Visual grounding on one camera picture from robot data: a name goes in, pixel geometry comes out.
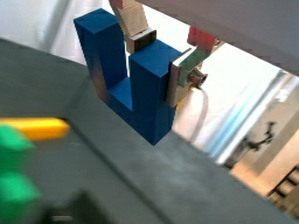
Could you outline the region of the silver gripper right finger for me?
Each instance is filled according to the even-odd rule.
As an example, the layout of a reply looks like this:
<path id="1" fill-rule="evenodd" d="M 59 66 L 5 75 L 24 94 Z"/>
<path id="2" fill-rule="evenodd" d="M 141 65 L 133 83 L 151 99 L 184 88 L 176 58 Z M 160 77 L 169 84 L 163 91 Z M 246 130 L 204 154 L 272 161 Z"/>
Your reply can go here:
<path id="1" fill-rule="evenodd" d="M 175 107 L 185 97 L 189 85 L 201 86 L 208 76 L 201 72 L 203 61 L 223 45 L 217 38 L 193 26 L 189 27 L 187 43 L 191 48 L 177 56 L 169 65 L 165 101 L 171 107 Z"/>

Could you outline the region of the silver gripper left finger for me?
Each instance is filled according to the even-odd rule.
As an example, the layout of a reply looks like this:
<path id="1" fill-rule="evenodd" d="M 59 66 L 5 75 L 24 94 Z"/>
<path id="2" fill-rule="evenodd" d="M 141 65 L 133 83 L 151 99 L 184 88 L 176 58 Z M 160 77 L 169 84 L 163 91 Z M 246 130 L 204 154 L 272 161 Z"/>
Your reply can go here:
<path id="1" fill-rule="evenodd" d="M 144 6 L 136 0 L 108 0 L 125 36 L 125 49 L 135 53 L 156 40 L 156 30 L 148 26 Z"/>

